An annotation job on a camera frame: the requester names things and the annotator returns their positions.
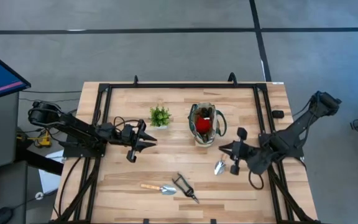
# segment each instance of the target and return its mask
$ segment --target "wooden handle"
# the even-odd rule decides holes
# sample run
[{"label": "wooden handle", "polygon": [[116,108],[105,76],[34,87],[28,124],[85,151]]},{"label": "wooden handle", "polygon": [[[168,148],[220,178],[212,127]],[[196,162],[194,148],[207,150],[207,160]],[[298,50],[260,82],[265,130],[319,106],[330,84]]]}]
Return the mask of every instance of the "wooden handle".
[{"label": "wooden handle", "polygon": [[154,185],[150,185],[150,184],[141,184],[140,187],[146,188],[146,189],[151,189],[151,190],[160,190],[159,186],[154,186]]}]

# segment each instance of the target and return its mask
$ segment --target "white paper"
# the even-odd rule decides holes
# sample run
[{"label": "white paper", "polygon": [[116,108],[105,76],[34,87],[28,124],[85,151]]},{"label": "white paper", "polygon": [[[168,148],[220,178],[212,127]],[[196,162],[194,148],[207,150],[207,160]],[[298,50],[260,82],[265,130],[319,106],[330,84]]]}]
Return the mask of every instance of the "white paper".
[{"label": "white paper", "polygon": [[[63,156],[63,150],[48,154],[46,158],[53,158],[53,160],[57,162],[62,162],[63,161],[62,156]],[[51,174],[40,169],[38,171],[40,173],[42,191],[44,192],[44,194],[59,188],[59,183],[60,183],[59,175]]]}]

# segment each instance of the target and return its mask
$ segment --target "wooden tabletop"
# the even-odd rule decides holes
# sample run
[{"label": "wooden tabletop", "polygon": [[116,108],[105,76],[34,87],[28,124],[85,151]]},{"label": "wooden tabletop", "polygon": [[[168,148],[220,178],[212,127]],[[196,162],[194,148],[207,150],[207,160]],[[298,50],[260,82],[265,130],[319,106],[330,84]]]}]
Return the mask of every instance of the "wooden tabletop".
[{"label": "wooden tabletop", "polygon": [[[99,83],[86,82],[78,106],[77,118],[91,123]],[[276,129],[284,129],[292,123],[285,86],[282,83],[267,83],[272,110],[283,110],[285,117],[275,119]],[[264,121],[269,130],[263,95],[260,93]],[[187,116],[193,103],[211,102],[223,112],[228,129],[224,137],[217,137],[209,148],[195,146],[188,127]],[[157,104],[167,107],[172,114],[168,129],[150,127],[150,107]],[[248,131],[246,143],[258,146],[260,133],[254,94],[251,89],[202,89],[202,88],[128,88],[114,89],[109,110],[109,122],[114,117],[144,119],[146,133],[157,138],[155,147],[137,153],[136,163],[126,160],[128,148],[108,145],[101,161],[98,186],[93,207],[92,223],[142,223],[149,218],[151,223],[275,223],[272,196],[267,172],[262,175],[265,187],[255,190],[248,181],[248,168],[240,163],[240,174],[232,175],[229,159],[225,173],[215,176],[214,165],[221,157],[218,146],[238,139],[238,127]],[[55,206],[58,206],[60,190],[75,158],[65,161]],[[78,192],[84,159],[77,164],[68,179],[63,194],[66,208]],[[305,168],[294,159],[285,159],[284,168],[288,188],[300,207],[311,218],[317,218]],[[140,184],[170,184],[177,173],[183,174],[195,190],[200,204],[186,198],[182,192],[162,195],[158,191],[140,188]],[[252,175],[255,185],[260,185]],[[280,206],[286,219],[282,196]],[[85,195],[81,217],[85,217],[88,193]]]}]

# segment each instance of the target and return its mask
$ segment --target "computer mouse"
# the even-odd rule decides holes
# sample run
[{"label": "computer mouse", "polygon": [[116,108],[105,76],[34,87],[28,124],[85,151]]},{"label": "computer mouse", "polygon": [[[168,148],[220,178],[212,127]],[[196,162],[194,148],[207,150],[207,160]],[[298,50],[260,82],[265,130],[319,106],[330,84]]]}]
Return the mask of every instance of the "computer mouse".
[{"label": "computer mouse", "polygon": [[13,216],[13,209],[8,207],[0,208],[0,224],[7,224]]}]

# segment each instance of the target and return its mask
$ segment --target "potted plant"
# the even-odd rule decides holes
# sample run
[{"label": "potted plant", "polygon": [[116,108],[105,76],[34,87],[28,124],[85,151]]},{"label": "potted plant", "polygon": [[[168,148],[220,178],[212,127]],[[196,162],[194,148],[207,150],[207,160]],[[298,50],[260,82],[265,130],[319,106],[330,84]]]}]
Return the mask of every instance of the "potted plant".
[{"label": "potted plant", "polygon": [[169,124],[169,117],[171,114],[169,113],[169,109],[165,109],[164,107],[159,108],[156,106],[155,108],[150,108],[151,113],[151,126],[155,126],[158,129],[166,129]]}]

